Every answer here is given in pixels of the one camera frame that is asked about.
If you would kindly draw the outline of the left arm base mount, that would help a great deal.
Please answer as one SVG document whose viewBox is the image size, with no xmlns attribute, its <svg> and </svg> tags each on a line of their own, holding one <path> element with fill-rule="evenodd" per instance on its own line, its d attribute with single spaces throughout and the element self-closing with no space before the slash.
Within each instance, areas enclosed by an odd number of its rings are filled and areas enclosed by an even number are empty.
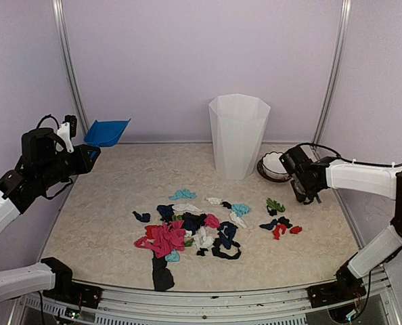
<svg viewBox="0 0 402 325">
<path fill-rule="evenodd" d="M 78 307 L 98 308 L 102 297 L 100 287 L 74 282 L 72 270 L 54 257 L 44 258 L 41 263 L 50 267 L 55 274 L 55 285 L 52 289 L 43 291 L 45 297 Z"/>
</svg>

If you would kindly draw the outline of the translucent white waste bin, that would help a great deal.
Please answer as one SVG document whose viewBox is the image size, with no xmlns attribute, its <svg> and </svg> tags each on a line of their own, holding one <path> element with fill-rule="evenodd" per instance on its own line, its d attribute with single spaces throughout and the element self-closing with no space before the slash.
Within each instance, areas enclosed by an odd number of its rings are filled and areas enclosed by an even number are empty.
<svg viewBox="0 0 402 325">
<path fill-rule="evenodd" d="M 271 106 L 237 93 L 216 97 L 208 109 L 217 173 L 232 180 L 248 177 L 254 171 Z"/>
</svg>

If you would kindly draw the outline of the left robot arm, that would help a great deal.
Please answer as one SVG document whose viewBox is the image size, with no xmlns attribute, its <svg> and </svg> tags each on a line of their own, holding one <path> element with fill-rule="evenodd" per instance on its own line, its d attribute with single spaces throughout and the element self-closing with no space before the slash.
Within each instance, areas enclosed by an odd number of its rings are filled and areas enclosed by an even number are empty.
<svg viewBox="0 0 402 325">
<path fill-rule="evenodd" d="M 16 167 L 0 179 L 0 233 L 37 198 L 50 200 L 48 189 L 59 183 L 70 186 L 72 177 L 92 170 L 101 150 L 87 144 L 69 148 L 70 143 L 49 127 L 22 136 L 22 155 Z M 80 296 L 72 270 L 54 257 L 0 272 L 0 302 L 37 291 L 65 301 Z"/>
</svg>

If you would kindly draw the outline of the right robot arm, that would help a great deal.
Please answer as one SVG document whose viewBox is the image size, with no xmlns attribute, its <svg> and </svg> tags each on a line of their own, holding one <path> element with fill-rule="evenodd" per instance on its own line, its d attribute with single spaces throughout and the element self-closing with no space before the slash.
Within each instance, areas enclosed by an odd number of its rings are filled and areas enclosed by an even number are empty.
<svg viewBox="0 0 402 325">
<path fill-rule="evenodd" d="M 357 289 L 360 279 L 402 249 L 402 164 L 370 164 L 326 156 L 312 161 L 294 147 L 280 157 L 292 188 L 303 204 L 319 198 L 323 190 L 337 190 L 354 220 L 381 217 L 387 224 L 377 226 L 374 237 L 345 264 L 345 273 L 331 285 L 339 301 Z"/>
</svg>

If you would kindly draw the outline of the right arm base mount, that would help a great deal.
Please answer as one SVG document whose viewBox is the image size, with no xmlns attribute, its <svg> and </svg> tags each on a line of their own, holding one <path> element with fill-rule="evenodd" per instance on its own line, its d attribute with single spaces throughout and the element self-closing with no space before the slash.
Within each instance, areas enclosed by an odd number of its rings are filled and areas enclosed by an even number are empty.
<svg viewBox="0 0 402 325">
<path fill-rule="evenodd" d="M 357 299 L 367 294 L 362 278 L 356 278 L 344 263 L 332 282 L 317 284 L 307 288 L 312 308 L 324 307 Z"/>
</svg>

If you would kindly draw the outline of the blue plastic dustpan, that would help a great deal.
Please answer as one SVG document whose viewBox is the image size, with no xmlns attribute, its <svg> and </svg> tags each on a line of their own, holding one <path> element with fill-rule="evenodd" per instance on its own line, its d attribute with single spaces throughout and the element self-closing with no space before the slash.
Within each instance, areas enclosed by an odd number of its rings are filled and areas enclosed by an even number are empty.
<svg viewBox="0 0 402 325">
<path fill-rule="evenodd" d="M 84 142 L 89 146 L 100 148 L 115 146 L 130 122 L 131 119 L 125 121 L 95 120 L 84 137 Z"/>
</svg>

